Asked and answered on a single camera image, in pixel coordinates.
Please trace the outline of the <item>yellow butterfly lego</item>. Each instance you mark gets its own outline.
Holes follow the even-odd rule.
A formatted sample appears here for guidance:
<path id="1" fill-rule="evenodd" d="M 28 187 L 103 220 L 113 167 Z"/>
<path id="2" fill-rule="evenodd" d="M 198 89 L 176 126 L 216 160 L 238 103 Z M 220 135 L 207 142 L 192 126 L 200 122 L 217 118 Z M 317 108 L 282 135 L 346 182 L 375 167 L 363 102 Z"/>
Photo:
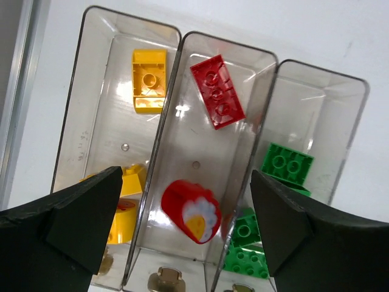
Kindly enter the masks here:
<path id="1" fill-rule="evenodd" d="M 117 205 L 107 244 L 116 245 L 132 240 L 139 201 L 120 199 Z"/>

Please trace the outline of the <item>green small lego brick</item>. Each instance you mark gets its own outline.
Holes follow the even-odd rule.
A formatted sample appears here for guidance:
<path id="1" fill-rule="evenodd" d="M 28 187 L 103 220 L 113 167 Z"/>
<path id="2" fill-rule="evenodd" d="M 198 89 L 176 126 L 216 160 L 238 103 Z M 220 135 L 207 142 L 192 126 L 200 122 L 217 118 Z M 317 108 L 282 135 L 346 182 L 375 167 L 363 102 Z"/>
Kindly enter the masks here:
<path id="1" fill-rule="evenodd" d="M 261 241 L 256 214 L 253 208 L 245 207 L 240 210 L 232 234 L 234 247 L 245 247 Z"/>

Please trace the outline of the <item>yellow red lego stack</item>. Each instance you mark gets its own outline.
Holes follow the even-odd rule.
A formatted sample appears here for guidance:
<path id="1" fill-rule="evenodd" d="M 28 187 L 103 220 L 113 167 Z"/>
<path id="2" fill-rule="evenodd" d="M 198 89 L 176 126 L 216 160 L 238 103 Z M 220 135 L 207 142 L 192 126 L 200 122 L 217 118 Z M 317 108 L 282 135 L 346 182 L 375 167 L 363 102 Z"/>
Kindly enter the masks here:
<path id="1" fill-rule="evenodd" d="M 173 181 L 163 192 L 160 204 L 167 217 L 199 245 L 209 242 L 220 227 L 219 203 L 213 192 L 200 184 Z"/>

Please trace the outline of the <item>green lego piece separated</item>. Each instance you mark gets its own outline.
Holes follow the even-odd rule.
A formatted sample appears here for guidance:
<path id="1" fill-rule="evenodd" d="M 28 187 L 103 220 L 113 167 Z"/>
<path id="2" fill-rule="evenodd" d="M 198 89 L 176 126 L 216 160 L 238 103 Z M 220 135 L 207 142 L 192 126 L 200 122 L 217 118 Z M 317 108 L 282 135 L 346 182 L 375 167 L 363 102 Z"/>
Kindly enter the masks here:
<path id="1" fill-rule="evenodd" d="M 260 279 L 269 278 L 264 249 L 257 245 L 235 247 L 230 244 L 222 269 Z"/>

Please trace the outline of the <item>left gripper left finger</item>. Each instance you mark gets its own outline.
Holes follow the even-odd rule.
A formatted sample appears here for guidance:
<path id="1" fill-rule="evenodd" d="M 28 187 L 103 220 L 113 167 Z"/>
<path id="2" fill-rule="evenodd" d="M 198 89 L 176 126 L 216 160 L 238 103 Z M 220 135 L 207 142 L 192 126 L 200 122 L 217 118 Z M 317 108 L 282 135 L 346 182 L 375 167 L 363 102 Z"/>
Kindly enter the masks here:
<path id="1" fill-rule="evenodd" d="M 106 170 L 1 211 L 1 291 L 87 291 L 103 259 L 122 189 Z"/>

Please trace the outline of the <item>green yellow striped lego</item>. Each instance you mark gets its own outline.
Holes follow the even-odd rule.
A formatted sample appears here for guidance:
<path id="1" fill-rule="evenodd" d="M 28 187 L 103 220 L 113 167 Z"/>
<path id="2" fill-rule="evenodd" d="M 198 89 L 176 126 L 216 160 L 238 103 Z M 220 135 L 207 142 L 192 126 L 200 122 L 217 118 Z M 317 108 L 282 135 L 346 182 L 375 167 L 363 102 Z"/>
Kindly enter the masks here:
<path id="1" fill-rule="evenodd" d="M 160 114 L 167 95 L 167 50 L 135 49 L 133 107 L 137 114 Z"/>

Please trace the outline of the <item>green printed lego brick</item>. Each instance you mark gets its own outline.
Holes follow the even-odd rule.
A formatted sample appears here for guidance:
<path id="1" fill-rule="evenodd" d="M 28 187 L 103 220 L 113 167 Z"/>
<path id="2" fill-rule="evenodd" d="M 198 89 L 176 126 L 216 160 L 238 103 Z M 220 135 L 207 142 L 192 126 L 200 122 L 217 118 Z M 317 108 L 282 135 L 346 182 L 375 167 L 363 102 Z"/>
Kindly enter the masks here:
<path id="1" fill-rule="evenodd" d="M 270 143 L 261 171 L 280 181 L 302 186 L 314 159 L 297 150 Z"/>

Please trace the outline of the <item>yellow lego brick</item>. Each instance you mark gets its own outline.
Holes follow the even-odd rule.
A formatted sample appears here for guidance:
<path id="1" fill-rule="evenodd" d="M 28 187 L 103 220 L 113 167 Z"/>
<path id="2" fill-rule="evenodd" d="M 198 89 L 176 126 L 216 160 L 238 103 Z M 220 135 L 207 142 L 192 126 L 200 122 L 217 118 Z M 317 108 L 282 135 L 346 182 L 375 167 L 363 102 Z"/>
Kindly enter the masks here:
<path id="1" fill-rule="evenodd" d="M 147 169 L 143 164 L 122 167 L 121 198 L 142 195 L 145 187 Z"/>

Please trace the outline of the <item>green rounded lego brick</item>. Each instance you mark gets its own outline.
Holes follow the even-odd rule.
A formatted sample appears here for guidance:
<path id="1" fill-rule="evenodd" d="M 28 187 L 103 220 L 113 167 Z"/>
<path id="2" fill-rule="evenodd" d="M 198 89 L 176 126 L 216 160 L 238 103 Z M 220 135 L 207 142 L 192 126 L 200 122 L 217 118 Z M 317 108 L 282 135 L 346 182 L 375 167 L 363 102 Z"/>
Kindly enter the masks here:
<path id="1" fill-rule="evenodd" d="M 291 182 L 286 182 L 286 181 L 281 181 L 282 184 L 284 184 L 285 186 L 287 186 L 288 188 L 304 195 L 304 196 L 307 196 L 307 197 L 310 197 L 311 196 L 311 192 L 304 188 L 303 186 L 300 186 L 298 184 L 294 184 L 294 183 L 291 183 Z"/>

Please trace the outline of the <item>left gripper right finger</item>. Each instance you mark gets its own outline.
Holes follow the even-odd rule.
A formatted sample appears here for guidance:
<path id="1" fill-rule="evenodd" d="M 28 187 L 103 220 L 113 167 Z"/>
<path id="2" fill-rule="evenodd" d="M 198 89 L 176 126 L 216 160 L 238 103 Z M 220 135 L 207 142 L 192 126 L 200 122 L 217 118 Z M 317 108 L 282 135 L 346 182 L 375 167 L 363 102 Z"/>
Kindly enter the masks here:
<path id="1" fill-rule="evenodd" d="M 259 171 L 250 189 L 278 291 L 388 290 L 388 223 L 335 209 Z"/>

